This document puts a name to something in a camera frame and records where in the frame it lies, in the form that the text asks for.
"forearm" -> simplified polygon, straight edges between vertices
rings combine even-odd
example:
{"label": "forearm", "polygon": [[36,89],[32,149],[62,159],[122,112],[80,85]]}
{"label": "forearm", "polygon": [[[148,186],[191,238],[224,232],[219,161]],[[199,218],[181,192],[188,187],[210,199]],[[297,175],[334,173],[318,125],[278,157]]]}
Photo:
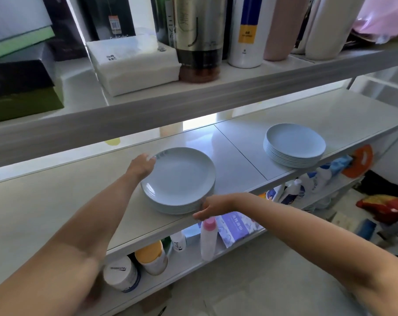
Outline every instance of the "forearm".
{"label": "forearm", "polygon": [[101,260],[138,183],[136,175],[125,173],[83,205],[46,246],[65,243]]}
{"label": "forearm", "polygon": [[314,215],[252,194],[234,196],[234,207],[300,255],[342,282],[372,281],[392,255]]}

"shelving unit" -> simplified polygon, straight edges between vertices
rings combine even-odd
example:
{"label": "shelving unit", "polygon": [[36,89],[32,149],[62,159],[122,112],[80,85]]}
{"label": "shelving unit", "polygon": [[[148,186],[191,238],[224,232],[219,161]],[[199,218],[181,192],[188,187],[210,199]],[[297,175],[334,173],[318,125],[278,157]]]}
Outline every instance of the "shelving unit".
{"label": "shelving unit", "polygon": [[[309,126],[325,139],[327,149],[316,168],[398,129],[398,109],[345,89],[333,90],[0,182],[0,283],[141,153],[182,146],[204,152],[216,167],[216,194],[260,194],[313,170],[287,168],[265,154],[263,137],[274,122]],[[109,244],[106,262],[195,223],[189,214],[171,216],[154,211],[144,197],[138,187]]]}
{"label": "shelving unit", "polygon": [[0,122],[0,166],[145,131],[398,65],[398,42],[344,51],[331,61],[290,56],[234,68],[205,84],[173,82],[111,97],[88,59],[60,62],[65,108]]}
{"label": "shelving unit", "polygon": [[[355,181],[356,180],[349,179],[343,175],[338,175],[323,191],[318,194],[305,196],[301,200],[294,202],[293,205],[296,208],[303,209],[343,187],[352,185]],[[215,258],[217,259],[265,232],[265,229],[261,229],[241,241],[236,242],[229,248],[225,247],[221,237],[218,236]],[[107,286],[101,300],[94,307],[79,313],[78,316],[112,316],[196,269],[201,268],[208,262],[201,258],[199,240],[199,236],[189,238],[186,250],[181,253],[170,251],[168,255],[168,266],[161,275],[151,276],[142,270],[142,278],[139,286],[132,292],[122,293]]]}

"wet wipes package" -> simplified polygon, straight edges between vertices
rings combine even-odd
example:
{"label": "wet wipes package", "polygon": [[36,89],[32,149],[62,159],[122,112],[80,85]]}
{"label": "wet wipes package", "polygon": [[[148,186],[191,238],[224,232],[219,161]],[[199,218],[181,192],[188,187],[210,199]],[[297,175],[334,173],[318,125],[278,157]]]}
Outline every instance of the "wet wipes package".
{"label": "wet wipes package", "polygon": [[235,242],[262,229],[258,223],[239,212],[231,212],[216,217],[218,233],[228,248]]}

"yellow label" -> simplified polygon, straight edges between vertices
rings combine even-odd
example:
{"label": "yellow label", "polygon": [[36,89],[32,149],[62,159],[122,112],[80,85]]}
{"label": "yellow label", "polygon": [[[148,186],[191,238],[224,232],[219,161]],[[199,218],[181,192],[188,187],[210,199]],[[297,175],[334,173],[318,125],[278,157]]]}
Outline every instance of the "yellow label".
{"label": "yellow label", "polygon": [[255,42],[257,25],[240,25],[240,32],[238,34],[239,43],[253,44]]}

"stack of plates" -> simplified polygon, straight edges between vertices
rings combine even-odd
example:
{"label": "stack of plates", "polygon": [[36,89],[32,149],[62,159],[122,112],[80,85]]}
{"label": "stack of plates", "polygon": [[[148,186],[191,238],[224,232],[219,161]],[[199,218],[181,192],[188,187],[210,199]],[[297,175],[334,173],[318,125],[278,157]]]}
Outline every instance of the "stack of plates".
{"label": "stack of plates", "polygon": [[166,149],[155,155],[152,173],[140,185],[149,204],[165,214],[186,214],[201,209],[213,194],[215,166],[201,151],[188,147]]}
{"label": "stack of plates", "polygon": [[326,143],[318,133],[298,124],[276,124],[264,139],[264,150],[271,159],[296,169],[315,165],[325,149]]}

